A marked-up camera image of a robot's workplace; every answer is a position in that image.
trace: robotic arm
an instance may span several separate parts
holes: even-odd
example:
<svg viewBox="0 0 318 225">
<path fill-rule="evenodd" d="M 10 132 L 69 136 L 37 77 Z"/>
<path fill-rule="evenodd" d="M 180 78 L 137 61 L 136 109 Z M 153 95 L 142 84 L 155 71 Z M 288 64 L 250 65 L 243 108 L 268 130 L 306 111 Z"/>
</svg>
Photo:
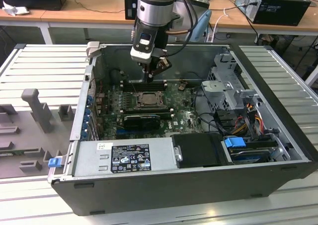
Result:
<svg viewBox="0 0 318 225">
<path fill-rule="evenodd" d="M 208 0 L 138 0 L 137 19 L 134 26 L 137 30 L 130 54 L 132 59 L 142 67 L 145 74 L 144 81 L 152 82 L 154 76 L 172 67 L 165 50 L 168 36 L 188 34 L 181 47 L 182 50 L 200 21 L 198 16 L 202 16 L 208 8 Z M 203 23 L 201 27 L 203 30 L 197 31 L 197 34 L 203 34 L 207 25 L 206 20 L 204 22 L 205 24 Z M 170 30 L 179 27 L 186 30 Z"/>
</svg>

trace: desk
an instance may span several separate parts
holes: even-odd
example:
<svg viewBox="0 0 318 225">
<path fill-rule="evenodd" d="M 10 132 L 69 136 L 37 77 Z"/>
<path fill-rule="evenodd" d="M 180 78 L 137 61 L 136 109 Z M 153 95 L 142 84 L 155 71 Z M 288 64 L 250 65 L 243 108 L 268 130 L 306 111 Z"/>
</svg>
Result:
<svg viewBox="0 0 318 225">
<path fill-rule="evenodd" d="M 99 11 L 124 10 L 124 0 L 77 0 L 86 8 Z M 210 9 L 233 7 L 229 0 L 210 0 Z M 218 32 L 254 33 L 238 9 L 227 11 L 218 23 Z M 210 23 L 215 25 L 222 11 L 213 11 Z M 133 21 L 125 20 L 125 12 L 101 13 L 84 9 L 75 0 L 67 0 L 60 11 L 31 10 L 30 15 L 8 16 L 0 13 L 0 25 L 37 26 L 46 44 L 52 44 L 50 27 L 131 29 Z M 298 26 L 254 25 L 259 34 L 318 35 L 318 7 L 309 7 Z"/>
</svg>

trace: slotted metal surface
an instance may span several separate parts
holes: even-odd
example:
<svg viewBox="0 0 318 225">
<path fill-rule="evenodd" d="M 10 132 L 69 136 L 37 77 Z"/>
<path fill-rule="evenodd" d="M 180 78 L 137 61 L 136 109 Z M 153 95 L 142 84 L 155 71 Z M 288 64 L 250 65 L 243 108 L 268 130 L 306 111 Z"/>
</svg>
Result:
<svg viewBox="0 0 318 225">
<path fill-rule="evenodd" d="M 40 102 L 50 109 L 61 104 L 76 109 L 89 64 L 86 45 L 26 45 L 11 56 L 0 72 L 0 104 L 12 104 L 17 111 L 30 110 L 21 95 L 26 88 L 36 88 Z"/>
<path fill-rule="evenodd" d="M 59 52 L 58 48 L 61 48 L 64 52 L 68 47 L 70 47 L 70 50 L 79 50 L 79 48 L 82 48 L 81 50 L 83 51 L 85 50 L 84 47 L 74 45 L 52 45 L 45 47 L 45 49 L 43 49 L 42 45 L 33 45 L 25 49 L 28 52 L 40 52 L 40 50 L 51 52 L 50 50 L 52 49 L 56 49 L 55 52 Z M 250 49 L 250 53 L 258 51 L 258 47 Z M 12 63 L 10 66 L 12 69 L 13 67 L 18 67 L 21 69 L 57 69 L 58 71 L 59 68 L 77 69 L 85 67 L 82 64 L 86 65 L 86 63 Z M 277 66 L 276 63 L 254 63 L 254 65 L 257 64 L 267 65 L 268 67 Z M 37 78 L 33 82 L 27 81 L 27 77 L 22 82 L 6 79 L 5 83 L 0 83 L 0 92 L 3 90 L 21 90 L 25 88 L 23 85 L 27 85 L 30 88 L 37 86 L 39 89 L 60 89 L 65 87 L 64 83 L 67 79 L 69 80 L 67 81 L 69 87 L 66 89 L 76 89 L 81 87 L 81 79 L 78 79 L 78 76 L 82 79 L 82 75 L 59 75 L 59 79 L 56 80 L 49 80 L 52 75 L 47 75 L 45 81 L 39 81 L 40 78 Z M 276 86 L 276 89 L 272 88 L 274 91 L 282 90 L 280 86 L 286 86 L 284 88 L 286 90 L 290 85 L 294 87 L 300 86 L 295 83 L 293 78 L 267 78 L 266 81 L 267 83 L 270 82 L 272 87 Z M 283 98 L 280 101 L 283 105 L 287 105 L 286 108 L 291 110 L 290 113 L 302 113 L 299 112 L 299 108 L 304 105 L 307 109 L 317 106 L 317 104 L 313 105 L 313 99 L 310 97 L 295 98 L 293 100 Z M 309 137 L 317 137 L 318 124 L 302 124 L 302 129 Z M 318 221 L 318 173 L 314 172 L 305 179 L 290 181 L 266 198 L 88 217 L 76 216 L 71 208 L 51 188 L 51 185 L 46 181 L 46 176 L 17 178 L 14 180 L 4 179 L 0 180 L 0 211 L 0 222 L 2 225 L 53 225 L 56 223 L 81 225 L 316 225 Z"/>
<path fill-rule="evenodd" d="M 241 46 L 241 49 L 308 139 L 318 148 L 317 95 L 274 51 L 255 46 Z M 247 76 L 242 74 L 242 77 L 248 87 L 253 88 Z"/>
</svg>

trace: blue latch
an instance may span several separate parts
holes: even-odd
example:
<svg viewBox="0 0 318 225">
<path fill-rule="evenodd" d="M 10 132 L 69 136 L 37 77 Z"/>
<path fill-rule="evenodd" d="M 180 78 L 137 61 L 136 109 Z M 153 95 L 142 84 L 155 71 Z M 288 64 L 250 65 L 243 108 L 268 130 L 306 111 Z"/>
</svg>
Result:
<svg viewBox="0 0 318 225">
<path fill-rule="evenodd" d="M 48 163 L 49 168 L 62 167 L 62 158 L 51 158 Z"/>
<path fill-rule="evenodd" d="M 228 137 L 227 139 L 224 140 L 225 145 L 227 148 L 232 147 L 245 147 L 245 141 L 242 137 Z"/>
</svg>

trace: warning label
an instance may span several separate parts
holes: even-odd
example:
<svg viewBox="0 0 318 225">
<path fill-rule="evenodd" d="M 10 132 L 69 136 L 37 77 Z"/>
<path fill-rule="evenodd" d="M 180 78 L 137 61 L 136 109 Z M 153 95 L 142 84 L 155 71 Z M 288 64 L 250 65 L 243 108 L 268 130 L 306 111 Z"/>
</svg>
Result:
<svg viewBox="0 0 318 225">
<path fill-rule="evenodd" d="M 151 170 L 149 144 L 113 146 L 110 170 L 113 173 Z"/>
</svg>

